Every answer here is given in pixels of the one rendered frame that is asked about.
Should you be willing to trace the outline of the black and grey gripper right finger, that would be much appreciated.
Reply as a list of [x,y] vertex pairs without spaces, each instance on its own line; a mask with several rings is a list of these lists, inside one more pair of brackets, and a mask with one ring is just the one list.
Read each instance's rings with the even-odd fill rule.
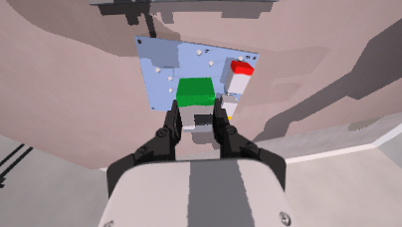
[[[279,155],[263,148],[240,135],[230,125],[225,109],[221,109],[219,99],[215,99],[213,110],[214,139],[220,144],[220,158],[254,158],[268,165],[278,179],[283,191],[286,191],[286,161]],[[241,152],[241,155],[240,155]]]

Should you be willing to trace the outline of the white block with red end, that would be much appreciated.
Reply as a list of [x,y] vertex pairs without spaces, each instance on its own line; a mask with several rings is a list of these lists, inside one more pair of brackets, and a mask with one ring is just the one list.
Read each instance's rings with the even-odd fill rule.
[[232,61],[225,82],[227,93],[242,94],[253,72],[249,63]]

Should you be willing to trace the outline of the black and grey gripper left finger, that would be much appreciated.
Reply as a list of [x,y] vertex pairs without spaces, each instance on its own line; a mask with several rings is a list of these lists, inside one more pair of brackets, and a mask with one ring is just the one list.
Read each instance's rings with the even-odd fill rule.
[[106,170],[108,200],[124,172],[143,162],[176,160],[175,145],[181,140],[182,122],[177,100],[173,100],[171,111],[167,111],[164,125],[155,137],[120,160],[112,163]]

